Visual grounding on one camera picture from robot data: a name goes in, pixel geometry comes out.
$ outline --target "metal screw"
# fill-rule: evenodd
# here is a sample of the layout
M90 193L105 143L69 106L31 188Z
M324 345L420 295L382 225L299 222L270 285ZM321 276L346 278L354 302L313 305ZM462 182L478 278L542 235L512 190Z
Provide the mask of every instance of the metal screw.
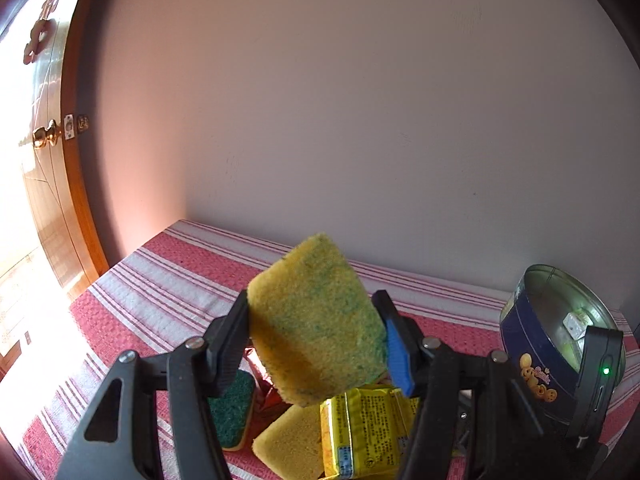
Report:
M435 350L441 345L441 341L437 337L427 336L422 338L422 346L427 350Z
M493 361L494 363L505 363L507 362L509 359L509 356L507 355L507 352L504 352L502 350L493 350L491 352L491 361Z
M118 356L118 361L121 363L130 363L133 359L136 358L136 354L133 350L125 350L122 354Z
M202 348L204 346L204 339L200 336L190 337L185 341L184 345L189 350L197 350L198 348Z

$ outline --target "white wall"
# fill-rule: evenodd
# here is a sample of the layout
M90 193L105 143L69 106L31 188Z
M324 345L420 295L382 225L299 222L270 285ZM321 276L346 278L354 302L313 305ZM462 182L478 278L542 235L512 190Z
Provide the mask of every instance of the white wall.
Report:
M187 216L610 306L640 276L640 72L595 0L114 0L98 59L111 259Z

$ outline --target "brass door knob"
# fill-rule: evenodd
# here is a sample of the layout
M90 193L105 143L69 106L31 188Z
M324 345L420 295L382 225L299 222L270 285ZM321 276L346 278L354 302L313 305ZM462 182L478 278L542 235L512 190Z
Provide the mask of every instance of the brass door knob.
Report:
M60 133L61 132L56 121L54 119L50 120L49 125L46 128L42 126L41 128L34 130L31 134L33 147L36 150L41 150L47 145L47 141L49 141L51 146L55 146L56 142L58 142Z

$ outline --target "yellow and green sponge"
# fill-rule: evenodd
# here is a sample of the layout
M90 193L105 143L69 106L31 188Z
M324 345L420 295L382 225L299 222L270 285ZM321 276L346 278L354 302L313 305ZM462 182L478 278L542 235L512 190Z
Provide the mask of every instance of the yellow and green sponge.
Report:
M254 440L252 449L283 480L318 480L324 471L320 407L291 406Z
M385 371L384 324L326 234L260 273L247 293L251 339L286 402L319 404Z
M236 372L234 382L222 397L207 399L220 447L225 451L236 451L244 447L254 412L254 399L254 376L244 370Z

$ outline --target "white object in tin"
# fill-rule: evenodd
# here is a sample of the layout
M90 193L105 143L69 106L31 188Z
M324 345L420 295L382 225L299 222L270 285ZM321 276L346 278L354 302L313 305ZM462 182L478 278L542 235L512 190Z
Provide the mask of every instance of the white object in tin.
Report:
M587 327L593 325L593 321L583 309L578 309L564 316L562 324L571 334L573 340L578 341L581 337L584 337Z

